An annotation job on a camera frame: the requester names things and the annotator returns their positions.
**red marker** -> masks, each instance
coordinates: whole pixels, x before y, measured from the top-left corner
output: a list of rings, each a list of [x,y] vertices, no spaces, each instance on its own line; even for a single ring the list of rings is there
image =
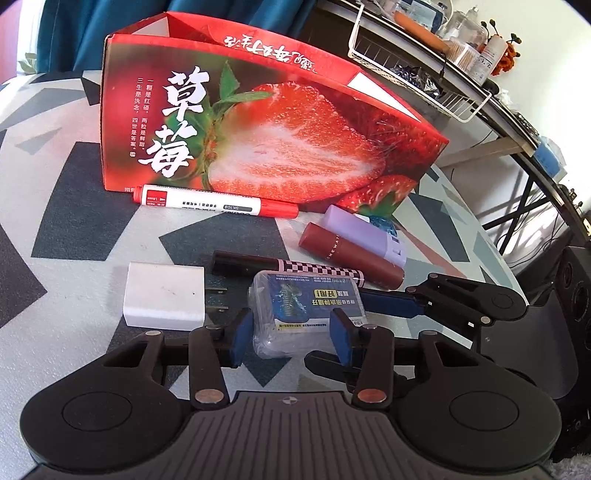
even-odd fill
[[[142,205],[243,213],[262,217],[296,218],[300,213],[295,203],[159,185],[136,187],[134,201]]]

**strawberry box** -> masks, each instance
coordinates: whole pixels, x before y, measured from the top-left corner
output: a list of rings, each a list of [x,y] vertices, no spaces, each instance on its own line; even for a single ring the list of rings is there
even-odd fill
[[[447,140],[360,67],[292,38],[167,12],[105,41],[107,190],[145,183],[388,216]]]

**purple deodorant stick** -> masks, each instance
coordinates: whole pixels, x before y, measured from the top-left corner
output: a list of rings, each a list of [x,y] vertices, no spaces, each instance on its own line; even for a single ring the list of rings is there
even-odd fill
[[[335,205],[326,210],[320,226],[400,268],[406,264],[404,245],[398,238]]]

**blue label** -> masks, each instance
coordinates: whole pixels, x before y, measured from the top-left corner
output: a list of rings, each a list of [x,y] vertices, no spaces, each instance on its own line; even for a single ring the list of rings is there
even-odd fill
[[[284,323],[327,321],[332,309],[349,318],[363,316],[355,285],[350,278],[268,274],[274,317]]]

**circular pad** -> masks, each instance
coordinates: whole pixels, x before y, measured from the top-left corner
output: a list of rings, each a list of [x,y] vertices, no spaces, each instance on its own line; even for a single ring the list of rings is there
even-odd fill
[[[147,375],[91,364],[29,400],[21,433],[37,463],[100,473],[156,455],[182,422],[178,399]]]
[[[64,420],[78,430],[100,432],[121,425],[131,415],[131,403],[110,392],[92,392],[70,400],[64,407]]]
[[[552,399],[481,358],[476,366],[429,369],[399,403],[397,424],[426,458],[471,473],[525,469],[544,460],[560,434]]]
[[[468,392],[456,397],[449,405],[456,422],[472,430],[498,432],[515,423],[519,409],[515,402],[494,392]]]
[[[504,293],[498,293],[493,295],[492,302],[496,307],[500,309],[510,309],[513,306],[513,299],[509,295]]]

